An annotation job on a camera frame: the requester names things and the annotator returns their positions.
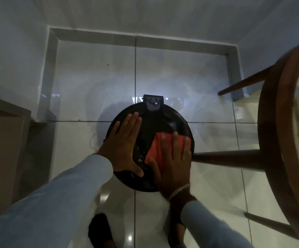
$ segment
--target wooden stool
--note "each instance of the wooden stool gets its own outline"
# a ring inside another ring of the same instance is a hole
[[[258,150],[195,153],[192,161],[264,171],[290,225],[244,213],[257,223],[299,239],[299,160],[293,136],[293,103],[299,79],[299,45],[273,66],[218,92],[264,80],[258,108]]]

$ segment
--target forearm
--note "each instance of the forearm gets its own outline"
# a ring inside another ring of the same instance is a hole
[[[177,212],[181,212],[182,223],[201,248],[253,247],[245,237],[215,217],[189,192],[181,192],[171,203]]]
[[[98,155],[64,171],[0,216],[0,247],[67,247],[112,175],[110,162]]]

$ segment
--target stool leg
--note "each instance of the stool leg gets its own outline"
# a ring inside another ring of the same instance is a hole
[[[263,81],[266,79],[267,75],[269,74],[271,67],[268,67],[250,77],[245,78],[244,80],[241,80],[238,83],[232,84],[230,87],[225,88],[224,90],[221,90],[218,92],[218,95],[225,95],[227,93],[230,93],[232,91],[236,91],[238,89],[242,89],[244,87],[250,86],[252,84],[258,83],[260,81]]]
[[[264,171],[260,150],[232,150],[194,153],[192,161]]]
[[[295,231],[292,229],[292,227],[290,225],[281,223],[281,222],[277,222],[271,219],[266,219],[263,217],[259,217],[256,215],[253,215],[251,213],[248,212],[244,212],[245,217],[247,217],[249,220],[252,220],[256,223],[262,224],[266,227],[269,227],[271,229],[274,229],[280,233],[283,233],[287,236],[290,236],[292,238],[298,239],[298,236],[296,235]]]

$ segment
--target wooden rim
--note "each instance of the wooden rim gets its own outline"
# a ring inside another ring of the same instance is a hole
[[[285,170],[299,205],[299,159],[293,134],[293,102],[299,78],[299,46],[289,56],[279,80],[276,98],[277,135]]]

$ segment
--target white wall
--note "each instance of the white wall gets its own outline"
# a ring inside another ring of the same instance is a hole
[[[244,78],[271,66],[298,44],[299,0],[284,0],[238,43]],[[261,84],[250,86],[247,91],[252,93]]]
[[[237,43],[283,0],[33,0],[51,26]]]
[[[30,0],[0,0],[0,99],[36,118],[47,24]]]

